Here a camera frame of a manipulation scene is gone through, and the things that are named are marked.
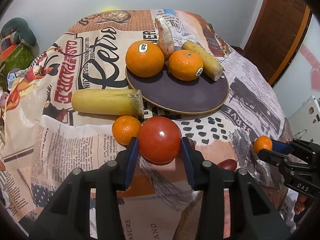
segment brown wooden door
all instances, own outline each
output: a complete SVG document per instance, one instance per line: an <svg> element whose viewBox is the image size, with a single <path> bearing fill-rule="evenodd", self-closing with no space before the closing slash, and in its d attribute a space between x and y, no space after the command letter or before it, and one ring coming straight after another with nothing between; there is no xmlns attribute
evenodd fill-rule
<svg viewBox="0 0 320 240"><path fill-rule="evenodd" d="M292 49L306 9L304 0L267 0L264 11L260 12L261 20L244 49L244 56L267 81Z"/></svg>

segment door frame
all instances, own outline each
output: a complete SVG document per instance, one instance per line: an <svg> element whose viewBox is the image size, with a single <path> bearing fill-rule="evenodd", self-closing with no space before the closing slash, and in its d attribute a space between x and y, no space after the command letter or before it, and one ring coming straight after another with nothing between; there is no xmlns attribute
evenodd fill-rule
<svg viewBox="0 0 320 240"><path fill-rule="evenodd" d="M248 51L249 46L251 45L251 42L257 32L257 29L259 27L260 21L262 19L262 15L265 11L266 5L267 5L268 0L263 0L262 5L261 5L261 9L259 12L259 15L257 17L256 23L252 29L252 32L250 34L250 37L247 41L247 44L244 47L243 50L243 56L245 57L246 52ZM311 16L312 16L312 12L310 11L310 8L308 7L308 5L306 5L306 10L304 12L303 18L302 18L302 22L301 25L299 27L297 36L295 37L289 51L287 52L287 54L284 57L284 60L281 62L281 64L279 65L279 67L277 68L276 72L272 75L272 77L270 78L270 80L268 81L268 83L273 86L275 84L275 82L277 80L279 80L279 78L281 77L281 75L284 73L284 71L287 69L287 67L289 66L289 64L291 63L291 61L293 60L294 56L297 54L300 45L302 44L303 38L306 36L306 32L307 29L309 27L309 23L311 20Z"/></svg>

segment silver screw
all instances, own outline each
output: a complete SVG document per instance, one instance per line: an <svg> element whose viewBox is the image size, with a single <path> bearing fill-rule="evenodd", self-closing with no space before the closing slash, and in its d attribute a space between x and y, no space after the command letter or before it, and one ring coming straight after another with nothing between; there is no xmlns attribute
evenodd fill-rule
<svg viewBox="0 0 320 240"><path fill-rule="evenodd" d="M72 173L73 173L74 175L78 175L78 174L80 174L80 172L81 172L81 169L80 169L80 168L75 168L75 169L72 170Z"/></svg>
<svg viewBox="0 0 320 240"><path fill-rule="evenodd" d="M117 162L115 160L110 160L107 162L108 166L113 167L117 165Z"/></svg>
<svg viewBox="0 0 320 240"><path fill-rule="evenodd" d="M247 172L247 170L246 169L243 169L243 168L240 168L239 170L238 170L238 172L241 174L241 175L246 175L248 172Z"/></svg>
<svg viewBox="0 0 320 240"><path fill-rule="evenodd" d="M204 167L209 168L209 167L211 167L212 163L211 163L210 161L203 161L203 162L202 162L202 165L203 165Z"/></svg>

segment purple plate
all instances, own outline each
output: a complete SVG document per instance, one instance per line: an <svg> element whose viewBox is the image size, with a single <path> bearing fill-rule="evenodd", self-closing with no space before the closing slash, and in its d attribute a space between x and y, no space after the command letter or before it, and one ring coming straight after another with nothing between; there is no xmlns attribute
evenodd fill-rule
<svg viewBox="0 0 320 240"><path fill-rule="evenodd" d="M128 68L125 76L130 87L140 89L146 101L179 114L213 112L223 105L229 93L224 74L216 82L205 74L193 81L180 81L164 65L162 71L151 78L140 78Z"/></svg>

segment orange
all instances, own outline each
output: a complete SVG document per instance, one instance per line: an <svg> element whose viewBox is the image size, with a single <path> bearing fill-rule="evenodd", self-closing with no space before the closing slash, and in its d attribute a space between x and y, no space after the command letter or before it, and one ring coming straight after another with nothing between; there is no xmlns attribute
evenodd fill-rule
<svg viewBox="0 0 320 240"><path fill-rule="evenodd" d="M140 121L130 115L119 117L112 125L112 134L121 145L128 145L132 137L138 137L141 129Z"/></svg>
<svg viewBox="0 0 320 240"><path fill-rule="evenodd" d="M168 60L168 69L177 79L191 81L196 79L203 70L203 62L199 54L187 50L177 50Z"/></svg>
<svg viewBox="0 0 320 240"><path fill-rule="evenodd" d="M260 136L253 143L253 149L256 154L259 153L261 149L272 150L272 141L268 136Z"/></svg>
<svg viewBox="0 0 320 240"><path fill-rule="evenodd" d="M125 54L128 69L138 77L153 77L163 68L162 50L150 41L136 41Z"/></svg>

